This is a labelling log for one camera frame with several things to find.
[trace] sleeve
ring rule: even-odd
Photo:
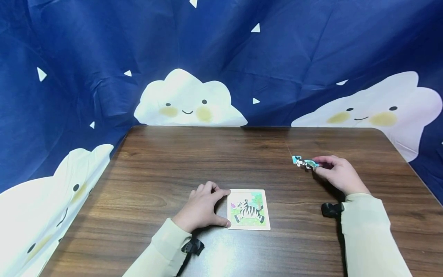
[[[136,259],[123,277],[172,277],[176,276],[185,261],[181,248],[192,235],[183,231],[168,218],[152,237],[151,244]]]
[[[349,277],[412,277],[391,234],[380,199],[357,193],[343,203],[342,231]]]

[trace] cartoon zebra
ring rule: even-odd
[[[239,202],[237,205],[231,204],[232,208],[240,208],[240,213],[235,215],[235,220],[237,223],[240,223],[240,220],[242,218],[256,218],[260,221],[260,223],[263,223],[264,216],[260,214],[260,211],[263,209],[263,205],[260,207],[260,209],[257,209],[253,206],[250,206],[248,204],[248,200],[245,199],[244,202]]]

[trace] cartoon cloud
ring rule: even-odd
[[[113,146],[71,151],[53,176],[0,194],[0,276],[39,272],[109,163]]]
[[[144,90],[134,117],[142,124],[167,126],[243,126],[248,122],[231,105],[228,88],[221,82],[200,82],[183,69]]]
[[[321,106],[291,126],[377,128],[410,162],[418,155],[424,127],[442,110],[439,94],[417,87],[418,80],[414,71],[389,76],[366,90]]]

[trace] wooden table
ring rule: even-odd
[[[335,191],[292,155],[347,158],[381,198],[412,274],[443,276],[443,209],[375,129],[133,128],[42,276],[122,276],[192,189],[265,189],[270,231],[207,228],[182,276],[343,276]],[[217,213],[226,216],[226,199]]]

